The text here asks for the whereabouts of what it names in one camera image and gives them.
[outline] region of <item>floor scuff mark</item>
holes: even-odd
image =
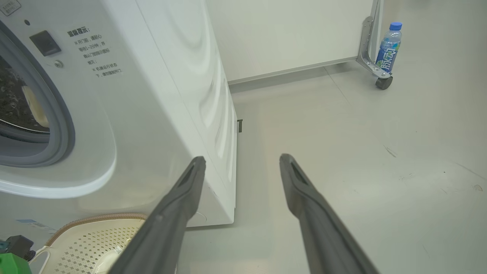
[[[390,155],[392,155],[394,158],[397,158],[397,153],[394,152],[392,149],[384,146],[384,148],[387,150],[387,152],[389,152]]]
[[[428,258],[430,258],[430,259],[431,259],[430,254],[429,254],[429,253],[428,253],[428,251],[426,250],[425,245],[422,245],[422,246],[423,246],[423,249],[424,249],[424,250],[425,250],[425,252],[426,252],[426,255],[428,255]]]
[[[405,175],[405,176],[399,176],[399,180],[401,181],[404,181],[404,180],[407,180],[407,179],[411,179],[415,176],[415,173],[414,172],[411,172],[409,173],[408,175]]]
[[[474,186],[473,186],[473,189],[475,189],[475,190],[477,190],[477,191],[482,191],[482,192],[484,191],[484,190],[482,190],[482,187],[481,187],[481,186],[479,186],[479,185],[474,185]]]
[[[457,162],[454,162],[454,163],[455,163],[456,165],[458,165],[458,166],[463,167],[464,169],[466,169],[467,171],[471,172],[472,174],[477,175],[478,177],[482,178],[484,181],[487,181],[487,178],[485,178],[484,176],[482,176],[482,175],[480,175],[480,174],[476,173],[475,171],[471,170],[470,168],[468,168],[468,167],[466,167],[466,166],[464,166],[464,165],[461,165],[461,164],[459,164],[459,163],[457,163]]]

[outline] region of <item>white washing machine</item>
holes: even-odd
[[[0,238],[146,213],[191,159],[232,223],[237,117],[204,0],[0,1]]]

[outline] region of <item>plastic bottle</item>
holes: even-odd
[[[389,27],[389,31],[384,36],[384,40],[380,43],[379,54],[377,55],[377,66],[381,69],[391,73],[394,61],[401,45],[401,28],[402,23],[393,22]]]

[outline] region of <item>white basket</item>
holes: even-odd
[[[125,247],[146,217],[144,214],[111,214],[71,222],[58,230],[32,261],[47,252],[41,274],[90,274],[104,254],[117,246]]]

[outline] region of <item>white wall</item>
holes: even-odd
[[[228,81],[358,54],[373,0],[207,0]]]

